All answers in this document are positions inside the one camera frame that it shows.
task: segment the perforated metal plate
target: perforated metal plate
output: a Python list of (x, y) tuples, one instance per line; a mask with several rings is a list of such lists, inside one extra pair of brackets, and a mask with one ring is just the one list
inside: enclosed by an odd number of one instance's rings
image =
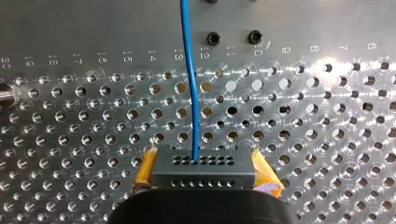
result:
[[(300, 223), (396, 223), (395, 4), (191, 0), (201, 149), (259, 147)], [(178, 1), (2, 1), (0, 28), (0, 223), (104, 223), (150, 137), (191, 146)]]

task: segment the metal surface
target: metal surface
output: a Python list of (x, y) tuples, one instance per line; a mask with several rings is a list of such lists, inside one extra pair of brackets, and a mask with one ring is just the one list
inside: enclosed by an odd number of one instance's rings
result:
[(0, 107), (12, 107), (20, 102), (20, 92), (13, 85), (0, 83)]
[[(300, 223), (396, 223), (395, 5), (191, 0), (201, 149), (260, 147)], [(104, 223), (150, 137), (191, 145), (178, 1), (6, 0), (0, 28), (0, 222)]]
[(151, 173), (154, 187), (225, 188), (254, 187), (255, 170), (247, 146), (234, 150), (201, 150), (199, 160), (191, 159), (190, 150), (159, 147)]

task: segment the blue cable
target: blue cable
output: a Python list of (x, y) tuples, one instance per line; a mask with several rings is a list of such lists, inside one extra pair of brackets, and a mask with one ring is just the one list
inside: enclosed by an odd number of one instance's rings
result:
[(184, 51), (186, 52), (187, 72), (189, 74), (191, 101), (192, 101), (192, 158), (198, 160), (199, 150), (199, 106), (198, 92), (194, 73), (194, 61), (192, 58), (189, 0), (180, 0), (181, 27), (183, 30)]

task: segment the blue wire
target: blue wire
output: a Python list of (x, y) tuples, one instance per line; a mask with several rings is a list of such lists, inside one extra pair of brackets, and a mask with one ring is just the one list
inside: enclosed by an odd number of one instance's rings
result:
[(187, 72), (189, 74), (190, 92), (192, 101), (192, 158), (198, 160), (199, 150), (199, 106), (198, 93), (194, 73), (194, 61), (192, 58), (190, 21), (189, 21), (189, 0), (180, 0), (181, 26), (183, 30), (184, 51), (186, 52)]

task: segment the black screw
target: black screw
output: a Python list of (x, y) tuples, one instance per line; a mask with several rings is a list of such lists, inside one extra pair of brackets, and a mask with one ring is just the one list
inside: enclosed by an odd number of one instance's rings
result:
[(259, 44), (260, 42), (262, 42), (262, 32), (258, 30), (254, 30), (250, 32), (250, 34), (247, 37), (247, 41), (252, 45)]
[(211, 32), (208, 36), (207, 36), (207, 43), (211, 46), (216, 46), (218, 43), (220, 43), (220, 35), (216, 32)]

